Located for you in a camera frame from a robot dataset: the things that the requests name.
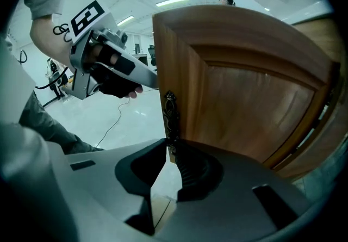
black slot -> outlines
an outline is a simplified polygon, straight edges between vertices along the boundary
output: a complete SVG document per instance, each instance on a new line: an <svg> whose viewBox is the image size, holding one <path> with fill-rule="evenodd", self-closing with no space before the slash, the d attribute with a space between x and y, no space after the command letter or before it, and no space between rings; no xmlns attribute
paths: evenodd
<svg viewBox="0 0 348 242"><path fill-rule="evenodd" d="M182 141L175 142L176 165L183 187L178 191L178 202L206 198L220 184L223 167L213 156Z"/></svg>
<svg viewBox="0 0 348 242"><path fill-rule="evenodd" d="M121 159L115 166L115 175L124 189L144 197L141 210L125 223L148 235L154 234L151 209L151 186L166 161L167 144L161 139Z"/></svg>
<svg viewBox="0 0 348 242"><path fill-rule="evenodd" d="M268 185L252 190L278 230L297 219L295 212Z"/></svg>
<svg viewBox="0 0 348 242"><path fill-rule="evenodd" d="M76 53L76 46L72 46L70 50L70 54L75 54Z"/></svg>
<svg viewBox="0 0 348 242"><path fill-rule="evenodd" d="M114 69L128 76L130 75L130 73L132 73L134 68L135 68L134 62L122 56L119 56L119 58L116 61L116 64L114 65Z"/></svg>
<svg viewBox="0 0 348 242"><path fill-rule="evenodd" d="M84 169L84 168L89 167L89 166L93 166L95 164L96 163L94 161L87 160L87 161L82 161L82 162L71 164L70 167L72 168L73 171L75 171L75 170Z"/></svg>

ceiling light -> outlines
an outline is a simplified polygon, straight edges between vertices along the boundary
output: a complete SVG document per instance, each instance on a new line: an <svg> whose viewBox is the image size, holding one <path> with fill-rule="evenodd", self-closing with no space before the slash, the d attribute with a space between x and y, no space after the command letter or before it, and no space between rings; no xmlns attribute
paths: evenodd
<svg viewBox="0 0 348 242"><path fill-rule="evenodd" d="M132 18L134 18L134 16L129 16L128 18L124 19L123 21L119 22L117 25L120 26L125 22L128 22L129 20L131 20Z"/></svg>
<svg viewBox="0 0 348 242"><path fill-rule="evenodd" d="M167 4L171 4L171 3L179 2L179 1L189 1L189 0L169 0L169 1L163 1L163 2L157 3L156 6L161 7L163 5L167 5Z"/></svg>

door panel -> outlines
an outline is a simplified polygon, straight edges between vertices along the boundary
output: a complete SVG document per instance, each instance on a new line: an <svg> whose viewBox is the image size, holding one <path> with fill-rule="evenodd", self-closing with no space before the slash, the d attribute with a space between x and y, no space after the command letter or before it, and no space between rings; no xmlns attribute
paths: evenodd
<svg viewBox="0 0 348 242"><path fill-rule="evenodd" d="M317 122L325 103L327 102L330 94L330 87L331 85L327 84L315 93L308 110L297 125L296 129L291 135L289 135L289 138L282 144L282 146L264 162L265 166L273 169L286 159L289 154L292 154L304 138L306 138L307 134L314 127L314 123Z"/></svg>
<svg viewBox="0 0 348 242"><path fill-rule="evenodd" d="M154 15L153 28L162 107L172 91L181 139L264 162L330 81L313 41L254 11L180 8Z"/></svg>
<svg viewBox="0 0 348 242"><path fill-rule="evenodd" d="M286 162L280 163L275 170L282 177L306 174L326 160L347 138L348 134L348 96L341 98L333 114L323 126L319 135L309 145L290 155Z"/></svg>
<svg viewBox="0 0 348 242"><path fill-rule="evenodd" d="M259 162L295 129L314 93L273 76L225 67L208 68L203 90L200 106L192 107L198 123L181 137Z"/></svg>
<svg viewBox="0 0 348 242"><path fill-rule="evenodd" d="M301 22L294 27L310 38L332 61L342 61L345 56L344 43L331 18Z"/></svg>

black cable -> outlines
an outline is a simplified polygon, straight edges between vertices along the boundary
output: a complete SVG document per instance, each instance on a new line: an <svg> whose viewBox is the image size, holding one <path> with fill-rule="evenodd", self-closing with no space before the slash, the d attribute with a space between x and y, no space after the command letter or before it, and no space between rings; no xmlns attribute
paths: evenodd
<svg viewBox="0 0 348 242"><path fill-rule="evenodd" d="M26 56L25 61L22 61L22 53L24 53L24 55ZM17 61L22 65L23 63L27 62L27 60L28 60L27 53L25 52L25 50L21 49L20 59Z"/></svg>
<svg viewBox="0 0 348 242"><path fill-rule="evenodd" d="M123 106L123 105L128 104L130 101L131 101L131 99L129 98L127 103L123 103L123 104L120 104L120 105L119 105L119 107L118 107L119 112L120 112L119 118L118 118L118 119L116 120L116 122L105 132L105 135L104 135L103 138L100 140L100 142L98 142L98 144L97 144L96 147L98 147L98 145L99 145L99 144L103 141L103 139L107 136L108 132L109 132L112 128L114 128L114 126L119 122L119 120L120 120L120 118L121 118L121 116L122 116L122 113L121 113L121 111L120 111L120 107Z"/></svg>
<svg viewBox="0 0 348 242"><path fill-rule="evenodd" d="M143 92L149 92L149 91L152 91L152 90L159 90L159 88L154 88L154 89L150 89L150 90L144 90Z"/></svg>
<svg viewBox="0 0 348 242"><path fill-rule="evenodd" d="M168 208L168 206L169 206L170 202L171 202L171 201L169 201L169 202L168 202L167 207L164 209L164 212L163 212L163 214L162 214L161 218L159 218L159 220L158 220L158 222L157 222L157 224L155 225L155 227L154 227L154 228L156 228L156 227L157 227L157 225L159 224L159 222L161 222L161 219L162 219L162 217L163 217L164 213L167 211L167 208Z"/></svg>
<svg viewBox="0 0 348 242"><path fill-rule="evenodd" d="M56 78L54 81L50 82L49 84L47 84L47 85L45 85L45 86L41 86L41 87L36 86L35 88L36 88L36 89L45 89L45 88L48 88L49 86L55 84L55 83L65 74L66 70L67 70L67 67L65 67L65 69L64 69L63 72L59 75L58 78Z"/></svg>
<svg viewBox="0 0 348 242"><path fill-rule="evenodd" d="M64 34L63 39L64 39L64 41L67 42L67 43L69 43L69 42L71 41L71 39L70 39L70 40L67 40L67 39L66 39L66 35L68 34L68 32L69 32L69 25L68 25L67 23L63 23L63 24L61 24L60 26L55 26L55 27L53 28L53 34L54 34L54 35Z"/></svg>

wall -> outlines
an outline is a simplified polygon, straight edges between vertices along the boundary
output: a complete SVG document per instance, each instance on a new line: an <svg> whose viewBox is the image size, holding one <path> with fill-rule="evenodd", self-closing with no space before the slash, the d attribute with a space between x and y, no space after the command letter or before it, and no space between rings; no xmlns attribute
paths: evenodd
<svg viewBox="0 0 348 242"><path fill-rule="evenodd" d="M322 0L296 11L289 16L283 15L282 21L288 24L294 24L330 13L333 13L333 9L328 0Z"/></svg>
<svg viewBox="0 0 348 242"><path fill-rule="evenodd" d="M48 57L41 53L33 43L30 43L13 51L14 56L17 59L20 57L21 49L25 50L28 56L27 62L22 64L24 70L34 80L37 86L44 86L48 84L48 79L45 76L47 72ZM72 73L70 70L68 70L67 76L69 77L70 75L72 75ZM55 93L50 88L45 88L42 90L35 89L35 93L42 105L55 98Z"/></svg>
<svg viewBox="0 0 348 242"><path fill-rule="evenodd" d="M143 35L143 34L137 34L137 33L131 33L126 32L128 35L128 40L126 43L126 51L130 54L134 54L134 35L140 36L140 53L146 53L147 54L147 62L149 63L149 66L151 67L151 56L148 53L148 48L150 45L154 45L153 36Z"/></svg>
<svg viewBox="0 0 348 242"><path fill-rule="evenodd" d="M16 42L16 40L12 37L11 34L7 35L7 38L6 38L6 42L11 42L12 44L12 47L11 48L8 48L10 50L11 53L14 53L18 50L18 43Z"/></svg>
<svg viewBox="0 0 348 242"><path fill-rule="evenodd" d="M258 11L263 14L272 16L272 14L269 11L266 11L265 8L261 4L256 2L255 0L234 0L234 1L237 7Z"/></svg>

